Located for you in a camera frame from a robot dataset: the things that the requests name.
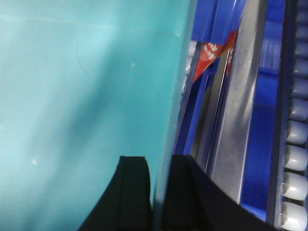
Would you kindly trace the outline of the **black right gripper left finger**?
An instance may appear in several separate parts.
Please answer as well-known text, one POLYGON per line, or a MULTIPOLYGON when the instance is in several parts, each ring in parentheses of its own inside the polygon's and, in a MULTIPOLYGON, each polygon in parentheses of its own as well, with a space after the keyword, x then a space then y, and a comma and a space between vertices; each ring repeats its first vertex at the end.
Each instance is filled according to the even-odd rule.
POLYGON ((150 174, 143 156, 121 156, 116 171, 80 231, 149 231, 150 174))

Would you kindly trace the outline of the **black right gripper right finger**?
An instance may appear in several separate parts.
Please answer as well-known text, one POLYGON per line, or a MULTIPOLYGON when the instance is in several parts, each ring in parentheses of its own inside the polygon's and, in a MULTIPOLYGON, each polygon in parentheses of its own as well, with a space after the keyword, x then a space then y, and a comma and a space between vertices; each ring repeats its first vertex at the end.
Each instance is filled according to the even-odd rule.
POLYGON ((224 193, 189 155, 174 155, 164 202, 164 231, 274 231, 224 193))

